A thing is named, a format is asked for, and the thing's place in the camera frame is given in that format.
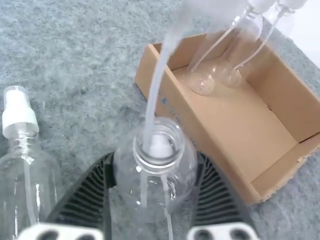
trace bottle mouth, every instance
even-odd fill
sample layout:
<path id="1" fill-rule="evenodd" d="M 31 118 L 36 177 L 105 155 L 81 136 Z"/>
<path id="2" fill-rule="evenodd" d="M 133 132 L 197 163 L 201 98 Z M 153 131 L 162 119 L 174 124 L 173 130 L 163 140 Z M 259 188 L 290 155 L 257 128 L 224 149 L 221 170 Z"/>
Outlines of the bottle mouth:
<path id="1" fill-rule="evenodd" d="M 143 150 L 143 132 L 140 132 L 133 139 L 133 151 L 136 153 L 134 154 L 135 160 L 146 172 L 156 173 L 169 169 L 181 160 L 185 149 L 185 139 L 181 128 L 174 121 L 165 117 L 156 117 L 152 136 L 167 141 L 164 144 L 165 148 L 159 148 L 159 151 L 161 151 L 159 157 L 151 151 L 152 147 L 160 144 L 159 142 L 151 142 L 149 151 L 145 152 Z"/>

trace bottle neck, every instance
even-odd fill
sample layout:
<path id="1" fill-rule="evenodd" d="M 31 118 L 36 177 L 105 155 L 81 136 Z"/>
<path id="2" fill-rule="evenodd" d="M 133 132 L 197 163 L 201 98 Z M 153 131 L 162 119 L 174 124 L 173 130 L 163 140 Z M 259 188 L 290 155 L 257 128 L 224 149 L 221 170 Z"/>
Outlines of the bottle neck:
<path id="1" fill-rule="evenodd" d="M 162 135 L 168 139 L 172 154 L 165 157 L 154 157 L 150 152 L 143 150 L 143 134 L 135 136 L 133 140 L 133 155 L 137 164 L 149 174 L 161 175 L 174 169 L 185 151 L 185 136 L 182 130 L 172 120 L 158 117 L 154 121 L 153 135 Z"/>
<path id="2" fill-rule="evenodd" d="M 9 150 L 13 152 L 16 150 L 41 149 L 38 133 L 28 129 L 28 127 L 17 127 L 12 129 L 11 137 L 8 139 Z"/>

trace clear glass vial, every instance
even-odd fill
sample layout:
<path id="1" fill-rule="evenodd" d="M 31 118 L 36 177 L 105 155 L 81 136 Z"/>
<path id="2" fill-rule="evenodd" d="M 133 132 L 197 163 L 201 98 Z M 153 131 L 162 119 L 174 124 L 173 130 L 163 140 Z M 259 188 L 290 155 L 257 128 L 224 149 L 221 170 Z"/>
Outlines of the clear glass vial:
<path id="1" fill-rule="evenodd" d="M 57 161 L 41 149 L 27 90 L 10 86 L 3 97 L 2 134 L 9 150 L 0 158 L 0 239 L 15 240 L 46 219 L 64 188 Z"/>
<path id="2" fill-rule="evenodd" d="M 117 187 L 141 222 L 166 218 L 187 198 L 197 177 L 197 154 L 172 120 L 156 117 L 148 152 L 143 151 L 144 123 L 124 137 L 114 154 Z"/>

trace clear plastic tube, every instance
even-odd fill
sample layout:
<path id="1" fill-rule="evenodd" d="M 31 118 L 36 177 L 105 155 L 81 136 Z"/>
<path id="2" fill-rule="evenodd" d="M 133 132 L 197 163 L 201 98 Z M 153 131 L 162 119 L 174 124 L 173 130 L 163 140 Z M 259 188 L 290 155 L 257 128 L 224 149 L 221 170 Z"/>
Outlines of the clear plastic tube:
<path id="1" fill-rule="evenodd" d="M 238 69 L 240 67 L 242 67 L 243 65 L 245 65 L 247 62 L 249 62 L 251 59 L 253 59 L 260 51 L 261 49 L 266 45 L 267 41 L 269 40 L 269 38 L 271 37 L 272 33 L 274 32 L 277 23 L 279 22 L 279 20 L 281 19 L 281 17 L 284 15 L 286 11 L 284 9 L 282 9 L 279 14 L 277 15 L 272 27 L 270 28 L 267 36 L 265 37 L 265 39 L 263 40 L 263 42 L 261 43 L 261 45 L 258 47 L 258 49 L 256 51 L 254 51 L 254 53 L 252 53 L 247 59 L 245 59 L 243 62 L 239 63 L 238 65 L 236 65 L 233 69 Z"/>
<path id="2" fill-rule="evenodd" d="M 173 27 L 164 38 L 160 57 L 156 63 L 155 70 L 152 76 L 151 86 L 149 90 L 149 98 L 145 112 L 145 126 L 143 132 L 143 150 L 147 153 L 150 147 L 152 130 L 154 126 L 156 104 L 158 99 L 161 80 L 167 66 L 170 56 L 175 52 L 177 46 L 184 36 L 184 32 L 192 23 L 193 10 L 186 2 L 184 2 L 178 18 L 173 24 Z"/>
<path id="3" fill-rule="evenodd" d="M 168 213 L 168 205 L 169 205 L 169 187 L 168 187 L 168 179 L 166 175 L 161 176 L 161 181 L 163 184 L 163 190 L 164 190 L 164 199 L 165 199 L 165 208 L 164 208 L 164 215 L 166 217 L 167 225 L 168 225 L 168 233 L 169 233 L 169 240 L 174 240 L 174 231 L 172 228 L 172 220 L 171 216 Z"/>
<path id="4" fill-rule="evenodd" d="M 243 15 L 239 18 L 238 21 L 236 21 L 234 23 L 234 25 L 232 27 L 230 27 L 201 57 L 200 59 L 197 61 L 197 63 L 192 66 L 192 65 L 189 65 L 189 69 L 191 69 L 190 71 L 193 73 L 195 71 L 195 69 L 199 66 L 199 64 L 206 58 L 206 56 L 216 47 L 218 46 L 218 44 L 220 44 L 231 32 L 233 29 L 235 29 L 243 19 L 245 19 L 248 14 L 250 13 L 252 9 L 250 7 L 248 7 Z"/>
<path id="5" fill-rule="evenodd" d="M 30 225 L 34 225 L 37 223 L 37 218 L 34 210 L 34 201 L 31 196 L 31 179 L 30 179 L 30 171 L 29 164 L 27 161 L 24 161 L 24 185 L 25 185 L 25 200 L 26 200 L 26 208 L 30 220 Z"/>
<path id="6" fill-rule="evenodd" d="M 147 207 L 147 199 L 148 199 L 148 173 L 145 171 L 142 171 L 140 174 L 140 186 L 141 186 L 141 191 L 140 191 L 140 201 L 141 201 L 141 206 L 143 208 Z"/>

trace box flap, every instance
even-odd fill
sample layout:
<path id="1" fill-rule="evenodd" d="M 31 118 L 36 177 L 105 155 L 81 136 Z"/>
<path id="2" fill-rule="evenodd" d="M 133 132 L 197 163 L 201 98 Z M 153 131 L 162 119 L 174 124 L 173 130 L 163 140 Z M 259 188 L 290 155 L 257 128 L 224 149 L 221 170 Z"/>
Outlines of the box flap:
<path id="1" fill-rule="evenodd" d="M 307 157 L 320 148 L 320 133 L 299 143 L 252 182 L 263 200 L 284 186 L 305 163 Z"/>
<path id="2" fill-rule="evenodd" d="M 261 63 L 261 58 L 264 65 L 257 65 L 247 78 L 250 85 L 298 143 L 319 133 L 320 102 L 317 97 L 276 54 L 259 54 L 250 67 Z"/>
<path id="3" fill-rule="evenodd" d="M 218 39 L 220 36 L 222 36 L 223 32 L 217 33 L 216 37 L 210 39 L 210 42 L 214 42 L 216 39 Z M 219 44 L 219 47 L 215 48 L 213 51 L 211 51 L 205 58 L 205 60 L 209 60 L 212 58 L 216 58 L 219 56 L 222 56 L 228 46 L 230 45 L 231 41 L 235 37 L 234 34 L 229 34 L 223 42 Z M 196 36 L 190 36 L 184 38 L 178 48 L 175 50 L 175 53 L 171 56 L 168 62 L 168 67 L 173 71 L 178 68 L 185 67 L 189 65 L 192 58 L 194 57 L 197 47 L 200 46 L 202 41 L 205 39 L 206 35 L 196 35 Z M 158 53 L 160 53 L 162 47 L 162 43 L 156 43 L 154 44 L 154 48 L 157 50 Z"/>

